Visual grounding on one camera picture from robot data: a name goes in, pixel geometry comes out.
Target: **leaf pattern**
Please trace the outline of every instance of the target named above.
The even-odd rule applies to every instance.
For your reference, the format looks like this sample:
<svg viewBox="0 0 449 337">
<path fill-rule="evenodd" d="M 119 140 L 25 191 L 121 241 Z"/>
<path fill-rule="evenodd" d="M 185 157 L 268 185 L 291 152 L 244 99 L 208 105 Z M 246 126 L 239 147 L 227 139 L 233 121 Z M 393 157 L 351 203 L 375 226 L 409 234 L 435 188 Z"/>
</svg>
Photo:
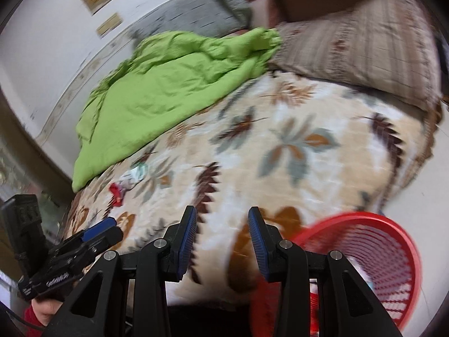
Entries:
<svg viewBox="0 0 449 337">
<path fill-rule="evenodd" d="M 220 112 L 218 113 L 218 120 L 222 120 L 226 113 L 228 112 L 228 110 L 244 95 L 247 93 L 248 89 L 250 87 L 253 87 L 254 84 L 258 81 L 257 78 L 253 79 L 253 80 L 249 80 L 246 82 L 245 85 L 241 86 L 237 92 L 228 100 L 228 102 L 226 103 L 226 105 L 224 106 L 223 109 L 220 110 Z"/>
<path fill-rule="evenodd" d="M 271 95 L 262 95 L 261 97 L 271 97 L 271 104 L 285 103 L 287 106 L 300 106 L 309 100 L 317 85 L 298 87 L 292 83 L 278 79 L 278 82 Z"/>
<path fill-rule="evenodd" d="M 350 100 L 359 98 L 364 102 L 365 105 L 370 108 L 374 108 L 378 104 L 379 99 L 385 99 L 385 95 L 385 92 L 379 91 L 377 89 L 371 87 L 363 87 L 363 89 L 348 88 L 343 91 L 342 97 Z"/>
<path fill-rule="evenodd" d="M 97 191 L 95 192 L 94 196 L 93 196 L 93 200 L 96 201 L 98 198 L 98 195 L 100 194 L 100 192 L 103 191 L 103 189 L 109 184 L 109 182 L 112 180 L 112 178 L 114 177 L 114 168 L 115 166 L 111 166 L 109 167 L 104 173 L 103 175 L 105 176 L 104 180 L 101 182 L 100 186 L 98 187 Z"/>
<path fill-rule="evenodd" d="M 228 129 L 222 131 L 210 140 L 212 144 L 219 144 L 217 147 L 217 154 L 227 150 L 231 145 L 234 145 L 234 149 L 240 148 L 248 137 L 248 132 L 251 130 L 253 123 L 266 119 L 261 118 L 254 120 L 254 113 L 255 107 L 249 107 L 244 115 L 236 116 L 232 119 Z"/>
<path fill-rule="evenodd" d="M 288 119 L 279 132 L 272 130 L 281 144 L 263 156 L 259 168 L 259 177 L 268 176 L 272 173 L 279 166 L 284 152 L 288 152 L 290 156 L 287 171 L 290 175 L 291 185 L 296 187 L 308 171 L 306 149 L 320 153 L 339 145 L 327 129 L 316 128 L 310 133 L 313 118 L 313 115 L 309 115 L 297 132 L 293 130 L 295 118 Z"/>
<path fill-rule="evenodd" d="M 92 216 L 89 218 L 87 225 L 84 229 L 90 228 L 93 225 L 95 225 L 98 213 L 99 213 L 99 211 L 97 209 L 95 209 L 95 212 L 92 213 Z"/>
<path fill-rule="evenodd" d="M 109 200 L 108 205 L 107 205 L 107 207 L 105 209 L 105 212 L 103 214 L 102 220 L 105 220 L 109 216 L 109 213 L 111 213 L 112 208 L 114 207 L 113 204 L 114 204 L 114 197 L 111 196 L 111 199 Z"/>
<path fill-rule="evenodd" d="M 178 124 L 167 137 L 167 148 L 177 147 L 183 141 L 189 130 L 200 127 L 203 124 L 204 122 L 194 124 L 186 124 L 185 122 L 182 122 Z"/>
<path fill-rule="evenodd" d="M 177 222 L 172 222 L 170 224 L 166 224 L 164 218 L 159 218 L 159 224 L 157 227 L 147 229 L 145 231 L 145 235 L 143 237 L 139 237 L 135 240 L 134 246 L 128 247 L 128 252 L 136 252 L 140 251 L 143 247 L 145 247 L 148 243 L 153 242 L 158 238 L 162 238 L 165 234 L 165 230 L 171 226 L 172 224 L 176 224 Z"/>
<path fill-rule="evenodd" d="M 366 191 L 359 191 L 359 194 L 362 200 L 362 205 L 357 206 L 356 211 L 366 211 L 368 205 L 371 202 L 371 195 Z"/>
<path fill-rule="evenodd" d="M 294 207 L 280 209 L 273 217 L 260 208 L 265 221 L 278 225 L 282 237 L 291 240 L 303 230 L 300 213 Z M 227 269 L 227 283 L 237 293 L 246 293 L 255 289 L 258 276 L 252 249 L 251 236 L 248 223 L 244 223 L 237 234 Z"/>
<path fill-rule="evenodd" d="M 387 148 L 390 155 L 390 161 L 396 171 L 401 165 L 401 156 L 404 154 L 404 151 L 399 147 L 403 141 L 396 137 L 396 134 L 398 133 L 392 128 L 393 124 L 383 115 L 374 113 L 373 117 L 369 119 L 372 121 L 371 130 Z"/>
<path fill-rule="evenodd" d="M 157 142 L 154 142 L 152 144 L 150 144 L 143 152 L 143 154 L 137 159 L 135 160 L 132 164 L 131 167 L 134 167 L 136 164 L 141 163 L 141 162 L 146 162 L 147 159 L 152 155 L 155 154 L 157 152 L 154 151 L 154 149 L 156 148 L 156 146 L 158 145 Z"/>
<path fill-rule="evenodd" d="M 75 233 L 75 225 L 76 225 L 75 216 L 73 216 L 72 220 L 70 221 L 70 225 L 69 225 L 68 229 L 66 229 L 66 231 L 64 233 L 64 238 L 68 237 L 69 234 L 72 235 Z"/>
<path fill-rule="evenodd" d="M 134 221 L 136 220 L 136 215 L 135 214 L 128 214 L 127 211 L 125 211 L 125 213 L 122 213 L 118 218 L 117 218 L 117 226 L 120 227 L 120 229 L 122 229 L 123 232 L 123 239 L 118 242 L 116 245 L 111 247 L 111 250 L 118 250 L 123 242 L 126 240 L 126 238 L 129 235 L 129 232 L 131 231 L 132 226 L 134 225 Z"/>
<path fill-rule="evenodd" d="M 78 230 L 80 229 L 80 227 L 82 226 L 82 224 L 84 222 L 86 222 L 87 216 L 89 214 L 89 208 L 82 208 L 80 213 L 81 213 L 81 218 L 76 222 L 76 227 L 73 230 L 72 234 L 77 233 Z"/>
<path fill-rule="evenodd" d="M 202 214 L 209 213 L 209 208 L 207 206 L 208 202 L 212 202 L 213 199 L 208 195 L 210 193 L 215 193 L 218 190 L 216 187 L 214 187 L 213 184 L 218 184 L 219 181 L 216 179 L 216 176 L 220 174 L 218 169 L 220 166 L 217 162 L 212 162 L 206 166 L 200 166 L 205 167 L 205 169 L 198 175 L 196 178 L 196 193 L 195 193 L 195 199 L 192 201 L 194 207 L 197 210 L 197 222 L 198 223 L 204 223 L 204 218 L 201 216 Z M 199 227 L 197 227 L 196 234 L 195 234 L 195 240 L 194 240 L 194 246 L 197 241 L 197 236 L 200 232 Z M 197 283 L 201 284 L 201 281 L 199 279 L 199 276 L 197 272 L 195 271 L 195 254 L 194 246 L 192 247 L 192 254 L 190 256 L 190 262 L 189 262 L 189 269 L 190 274 L 192 276 L 192 280 Z"/>
<path fill-rule="evenodd" d="M 171 187 L 173 183 L 174 171 L 170 168 L 176 160 L 177 158 L 169 162 L 169 158 L 166 158 L 159 165 L 157 165 L 155 169 L 150 169 L 147 174 L 147 179 L 142 181 L 140 187 L 134 194 L 134 198 L 137 198 L 146 190 L 142 198 L 142 203 L 145 203 L 151 199 L 157 187 L 160 189 Z"/>
</svg>

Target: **gray pillow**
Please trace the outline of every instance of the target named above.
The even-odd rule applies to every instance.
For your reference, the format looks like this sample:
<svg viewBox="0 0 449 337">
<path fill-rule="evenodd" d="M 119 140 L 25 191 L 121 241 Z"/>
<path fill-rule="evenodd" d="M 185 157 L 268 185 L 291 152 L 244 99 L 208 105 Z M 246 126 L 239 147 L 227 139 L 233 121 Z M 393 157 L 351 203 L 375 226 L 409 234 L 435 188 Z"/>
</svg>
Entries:
<svg viewBox="0 0 449 337">
<path fill-rule="evenodd" d="M 132 27 L 135 45 L 168 30 L 191 31 L 224 37 L 247 29 L 251 9 L 245 0 L 170 0 L 138 20 Z"/>
</svg>

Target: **floral bedspread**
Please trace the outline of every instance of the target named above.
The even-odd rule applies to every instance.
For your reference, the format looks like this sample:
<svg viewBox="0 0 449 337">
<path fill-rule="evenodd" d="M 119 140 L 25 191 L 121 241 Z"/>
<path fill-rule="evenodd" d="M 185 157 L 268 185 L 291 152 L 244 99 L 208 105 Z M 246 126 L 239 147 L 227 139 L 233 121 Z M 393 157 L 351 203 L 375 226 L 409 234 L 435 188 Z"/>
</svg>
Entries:
<svg viewBox="0 0 449 337">
<path fill-rule="evenodd" d="M 138 251 L 194 205 L 191 264 L 167 283 L 169 304 L 244 302 L 257 276 L 251 206 L 285 238 L 342 211 L 378 211 L 416 173 L 428 137 L 423 112 L 389 94 L 267 73 L 92 180 L 66 236 L 110 216 L 124 233 L 113 249 Z M 147 175 L 113 207 L 109 185 L 137 162 Z"/>
</svg>

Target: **white wall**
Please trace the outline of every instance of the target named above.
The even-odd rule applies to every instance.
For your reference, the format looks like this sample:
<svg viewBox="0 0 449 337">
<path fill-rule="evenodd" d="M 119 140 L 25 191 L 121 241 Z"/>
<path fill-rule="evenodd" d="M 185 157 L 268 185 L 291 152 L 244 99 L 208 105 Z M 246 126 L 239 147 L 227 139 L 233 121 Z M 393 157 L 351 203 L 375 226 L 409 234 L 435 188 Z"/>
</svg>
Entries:
<svg viewBox="0 0 449 337">
<path fill-rule="evenodd" d="M 24 0 L 20 4 L 0 35 L 0 85 L 33 138 L 39 136 L 77 73 L 117 34 L 166 1 L 112 0 L 93 16 L 82 0 Z M 99 38 L 96 28 L 115 12 L 123 23 Z M 67 158 L 58 151 L 50 157 L 71 176 Z"/>
<path fill-rule="evenodd" d="M 0 283 L 0 302 L 11 308 L 11 292 L 3 283 Z"/>
</svg>

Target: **hand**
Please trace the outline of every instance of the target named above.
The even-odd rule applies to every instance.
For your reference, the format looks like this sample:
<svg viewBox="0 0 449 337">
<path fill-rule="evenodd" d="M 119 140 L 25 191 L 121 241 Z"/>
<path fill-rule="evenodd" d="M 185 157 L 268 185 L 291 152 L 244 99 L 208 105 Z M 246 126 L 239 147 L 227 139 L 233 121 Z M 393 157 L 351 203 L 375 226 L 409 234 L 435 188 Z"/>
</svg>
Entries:
<svg viewBox="0 0 449 337">
<path fill-rule="evenodd" d="M 61 302 L 54 299 L 33 299 L 31 301 L 31 307 L 37 320 L 44 326 L 50 323 L 61 305 Z"/>
</svg>

